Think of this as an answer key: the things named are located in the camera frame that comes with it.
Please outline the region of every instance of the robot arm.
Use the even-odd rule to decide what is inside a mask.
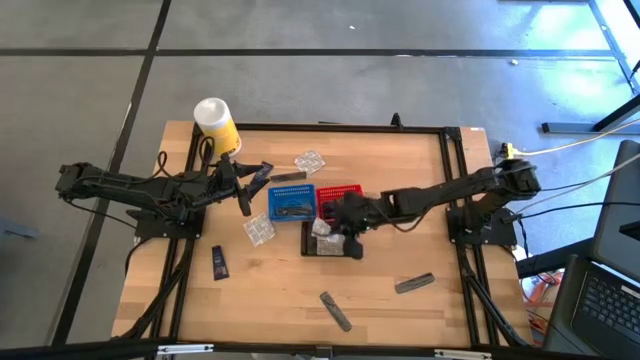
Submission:
[[[222,154],[214,166],[211,175],[205,167],[176,176],[140,178],[104,171],[89,163],[76,163],[60,168],[56,190],[66,202],[98,197],[140,208],[127,211],[138,220],[137,236],[182,238],[185,233],[180,229],[197,227],[198,213],[202,214],[211,203],[237,197],[242,214],[251,215],[251,199],[269,181],[240,186],[239,178],[255,173],[262,166],[232,163],[228,154]],[[141,222],[148,230],[141,230]],[[187,233],[199,234],[194,229]]]
[[[540,191],[534,167],[523,160],[506,160],[498,166],[479,169],[473,174],[429,188],[405,188],[385,191],[380,198],[347,193],[344,199],[329,204],[325,212],[333,214],[333,231],[345,235],[344,253],[362,258],[358,236],[378,226],[420,221],[434,206],[485,193],[482,199],[461,208],[456,221],[468,232],[478,232],[494,212],[512,200],[527,200]],[[414,226],[401,231],[412,230]]]

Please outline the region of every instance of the laptop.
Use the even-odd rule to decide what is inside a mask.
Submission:
[[[626,140],[615,164],[640,153]],[[615,172],[605,201],[640,203],[640,159]],[[598,353],[640,359],[640,208],[603,206],[592,240],[571,328]]]

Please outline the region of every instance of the gray floor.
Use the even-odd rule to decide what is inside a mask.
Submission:
[[[0,47],[144,48],[160,3],[4,1]],[[160,47],[607,48],[589,8],[579,3],[213,3],[174,1]],[[0,58],[0,163],[7,170],[0,176],[0,216],[42,234],[0,243],[0,348],[47,341],[88,219],[56,198],[58,167],[75,161],[106,166],[141,60]],[[156,58],[122,171],[149,174],[164,123],[191,120],[193,106],[209,96],[226,99],[238,122],[386,124],[397,111],[406,124],[481,126],[492,144],[510,141],[528,150],[583,138],[544,136],[542,122],[596,121],[631,96],[611,60],[519,59],[518,66],[509,60]],[[613,136],[532,161],[543,186],[583,181],[611,167],[622,139]],[[605,188],[603,181],[540,209],[599,201]],[[110,213],[124,216],[125,208],[112,205]],[[588,208],[526,220],[532,250],[590,236],[598,213]],[[105,223],[71,341],[109,337],[131,238],[129,229]]]

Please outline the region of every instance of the blue box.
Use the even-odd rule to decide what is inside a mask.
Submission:
[[[281,186],[269,189],[269,219],[271,221],[312,221],[316,218],[315,187],[311,184],[296,186]],[[282,214],[290,209],[295,212],[308,214]]]

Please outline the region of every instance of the red plastic bin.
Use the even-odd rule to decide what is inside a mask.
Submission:
[[[362,186],[343,185],[316,189],[316,198],[318,200],[318,217],[326,222],[332,222],[333,218],[325,218],[322,205],[334,200],[342,199],[344,197],[344,194],[349,191],[362,195]]]

